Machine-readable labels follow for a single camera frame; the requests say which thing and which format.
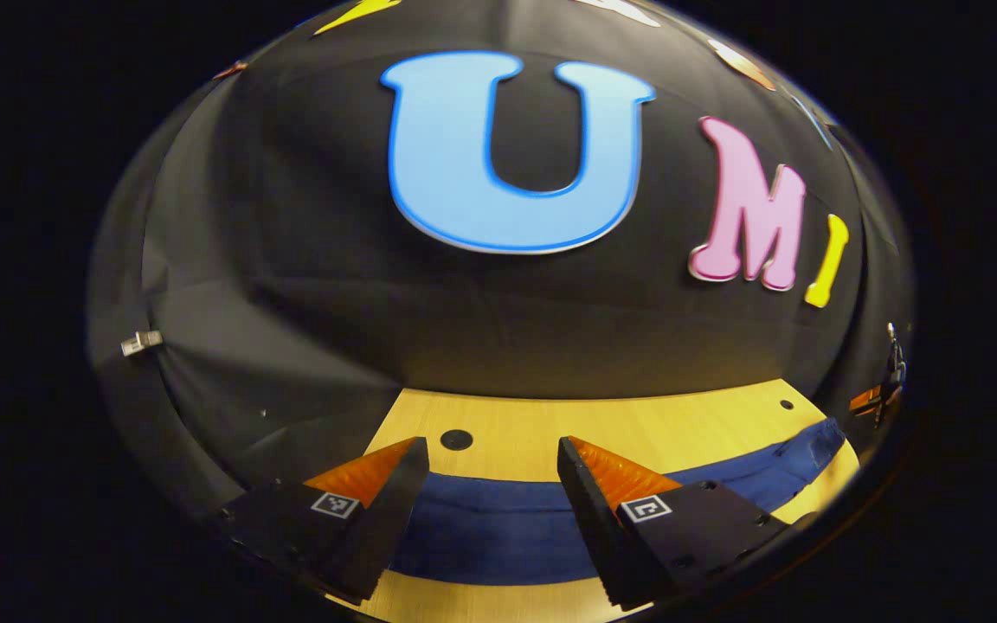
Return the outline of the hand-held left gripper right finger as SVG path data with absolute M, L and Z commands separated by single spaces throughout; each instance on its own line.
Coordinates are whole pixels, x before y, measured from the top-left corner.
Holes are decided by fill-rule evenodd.
M 557 470 L 609 602 L 632 611 L 697 598 L 791 535 L 775 512 L 814 481 L 814 442 L 661 474 L 569 435 Z

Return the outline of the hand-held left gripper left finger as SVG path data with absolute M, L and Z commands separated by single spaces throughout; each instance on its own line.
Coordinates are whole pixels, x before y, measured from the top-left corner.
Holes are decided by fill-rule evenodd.
M 213 535 L 278 575 L 361 604 L 390 567 L 429 472 L 428 443 L 416 435 L 246 492 L 214 513 Z

